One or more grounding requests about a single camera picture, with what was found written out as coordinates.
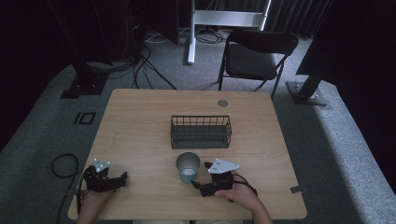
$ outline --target black wire basket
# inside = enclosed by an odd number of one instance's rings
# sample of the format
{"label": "black wire basket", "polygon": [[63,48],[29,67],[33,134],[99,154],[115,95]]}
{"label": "black wire basket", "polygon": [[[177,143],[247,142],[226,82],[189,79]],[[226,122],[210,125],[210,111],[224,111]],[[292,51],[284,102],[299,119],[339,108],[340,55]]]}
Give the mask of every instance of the black wire basket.
{"label": "black wire basket", "polygon": [[230,116],[172,116],[172,148],[227,148],[231,134]]}

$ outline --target black curtain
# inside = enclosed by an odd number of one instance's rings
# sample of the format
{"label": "black curtain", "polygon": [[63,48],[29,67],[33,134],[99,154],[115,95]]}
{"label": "black curtain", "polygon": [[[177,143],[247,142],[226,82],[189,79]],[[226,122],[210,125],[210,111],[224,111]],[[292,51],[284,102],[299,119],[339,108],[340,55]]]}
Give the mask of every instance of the black curtain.
{"label": "black curtain", "polygon": [[337,87],[396,190],[396,2],[334,0],[297,74]]}
{"label": "black curtain", "polygon": [[[211,0],[195,1],[199,10],[214,8],[223,11],[263,12],[269,0]],[[190,26],[191,1],[179,2],[179,26]],[[303,37],[315,36],[323,22],[332,0],[273,0],[268,11],[265,31],[293,33]]]}
{"label": "black curtain", "polygon": [[46,0],[0,1],[0,151],[52,78],[70,64]]}

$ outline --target black chair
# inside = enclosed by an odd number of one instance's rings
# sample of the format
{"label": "black chair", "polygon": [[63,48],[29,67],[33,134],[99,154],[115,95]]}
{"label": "black chair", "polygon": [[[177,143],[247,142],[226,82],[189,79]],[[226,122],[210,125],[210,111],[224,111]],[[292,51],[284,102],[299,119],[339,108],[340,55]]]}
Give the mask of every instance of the black chair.
{"label": "black chair", "polygon": [[[257,89],[266,81],[276,78],[271,94],[271,98],[274,98],[285,60],[293,53],[298,42],[295,35],[254,30],[233,31],[227,37],[221,61],[219,91],[224,77],[262,80]],[[278,63],[274,54],[283,55]]]}

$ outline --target human hand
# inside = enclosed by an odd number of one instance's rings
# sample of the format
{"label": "human hand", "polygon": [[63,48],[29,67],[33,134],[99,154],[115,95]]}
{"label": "human hand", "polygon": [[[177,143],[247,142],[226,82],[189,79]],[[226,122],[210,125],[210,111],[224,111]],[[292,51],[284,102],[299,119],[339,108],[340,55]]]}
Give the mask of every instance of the human hand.
{"label": "human hand", "polygon": [[102,211],[106,201],[113,194],[114,190],[96,192],[89,191],[85,194],[81,202],[81,209],[77,224],[91,224]]}
{"label": "human hand", "polygon": [[[232,171],[233,180],[247,183],[246,179],[240,176],[236,171]],[[232,189],[221,189],[215,192],[216,197],[225,197],[233,200],[249,211],[260,207],[262,201],[257,197],[256,193],[244,184],[234,183]]]}
{"label": "human hand", "polygon": [[[232,171],[233,180],[248,183],[236,171]],[[273,224],[267,208],[250,187],[241,183],[233,183],[232,189],[221,189],[215,192],[216,197],[233,200],[251,212],[255,224]]]}

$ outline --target forearm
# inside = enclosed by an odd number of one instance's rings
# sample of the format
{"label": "forearm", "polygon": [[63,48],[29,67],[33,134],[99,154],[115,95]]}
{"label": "forearm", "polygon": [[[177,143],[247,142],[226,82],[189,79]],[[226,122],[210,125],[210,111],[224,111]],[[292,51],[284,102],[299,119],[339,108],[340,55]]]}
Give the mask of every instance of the forearm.
{"label": "forearm", "polygon": [[258,206],[250,210],[254,224],[273,224],[273,221],[265,205],[260,202]]}
{"label": "forearm", "polygon": [[100,193],[95,191],[89,192],[82,200],[77,224],[93,223],[101,213],[103,207],[105,207],[106,201],[112,193],[113,191],[111,190]]}

